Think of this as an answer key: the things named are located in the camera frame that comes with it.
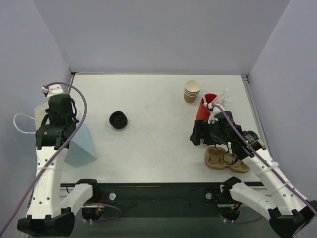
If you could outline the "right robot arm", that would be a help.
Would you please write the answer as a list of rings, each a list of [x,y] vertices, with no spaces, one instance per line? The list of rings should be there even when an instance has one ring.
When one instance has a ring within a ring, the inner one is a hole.
[[[265,217],[281,238],[291,238],[317,216],[317,202],[308,200],[291,184],[253,131],[243,131],[230,111],[215,114],[212,121],[195,120],[190,141],[198,146],[225,145],[259,178],[268,194],[247,186],[237,177],[220,185],[220,198],[247,205]]]

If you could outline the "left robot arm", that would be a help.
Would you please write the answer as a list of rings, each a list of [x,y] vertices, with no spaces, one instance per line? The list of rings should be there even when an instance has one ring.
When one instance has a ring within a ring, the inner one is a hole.
[[[33,237],[68,237],[75,215],[88,202],[101,197],[95,179],[81,179],[60,200],[62,167],[73,132],[77,131],[75,102],[68,94],[51,96],[41,126],[36,131],[37,181],[25,218],[17,229]]]

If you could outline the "red straw holder cup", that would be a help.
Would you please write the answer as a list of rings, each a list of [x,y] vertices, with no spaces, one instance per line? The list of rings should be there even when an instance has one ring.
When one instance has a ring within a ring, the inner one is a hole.
[[[212,93],[205,94],[202,97],[196,113],[197,120],[207,120],[210,117],[211,113],[207,107],[204,106],[204,103],[211,103],[216,97],[217,95]]]

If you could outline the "brown pulp cup carrier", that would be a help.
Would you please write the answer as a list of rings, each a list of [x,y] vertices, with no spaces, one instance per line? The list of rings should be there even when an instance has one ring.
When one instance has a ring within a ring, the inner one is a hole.
[[[242,160],[239,160],[235,154],[217,146],[210,146],[206,149],[204,161],[208,168],[214,170],[229,169],[240,174],[250,171],[250,168]]]

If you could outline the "white wrapped straws bundle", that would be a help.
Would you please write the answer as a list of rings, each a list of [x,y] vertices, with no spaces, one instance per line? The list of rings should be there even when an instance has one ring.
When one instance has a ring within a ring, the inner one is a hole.
[[[219,95],[216,96],[215,99],[212,100],[212,104],[220,104],[225,105],[230,101],[230,97],[227,95],[229,89],[225,88]]]

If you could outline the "blue paper bag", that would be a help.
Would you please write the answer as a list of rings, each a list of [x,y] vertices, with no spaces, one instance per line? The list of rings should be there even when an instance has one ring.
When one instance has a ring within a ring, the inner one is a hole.
[[[30,116],[24,113],[17,113],[13,117],[14,127],[21,133],[35,135],[37,129],[39,129],[42,119],[46,114],[45,109],[48,108],[48,103],[41,104],[34,108],[34,116]],[[34,121],[35,129],[24,131],[16,123],[18,117],[27,117]],[[78,132],[74,135],[70,141],[68,153],[65,157],[65,163],[78,168],[91,163],[97,159],[97,155],[92,142],[91,134],[85,123],[82,124]]]

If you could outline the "stack of brown paper cups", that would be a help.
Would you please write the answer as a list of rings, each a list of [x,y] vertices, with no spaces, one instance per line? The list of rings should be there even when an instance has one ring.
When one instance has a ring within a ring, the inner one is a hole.
[[[187,81],[184,87],[184,100],[186,103],[194,103],[200,93],[201,85],[196,80]]]

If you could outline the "stack of black lids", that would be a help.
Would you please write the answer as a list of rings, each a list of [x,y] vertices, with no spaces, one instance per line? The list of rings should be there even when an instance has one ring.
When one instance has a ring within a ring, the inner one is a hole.
[[[109,123],[115,129],[123,129],[128,124],[127,116],[122,111],[113,112],[109,117]]]

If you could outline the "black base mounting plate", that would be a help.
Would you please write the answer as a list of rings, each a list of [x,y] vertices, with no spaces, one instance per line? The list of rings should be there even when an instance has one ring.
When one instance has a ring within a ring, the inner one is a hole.
[[[237,201],[222,196],[218,182],[101,183],[100,194],[80,211],[83,219],[209,218]]]

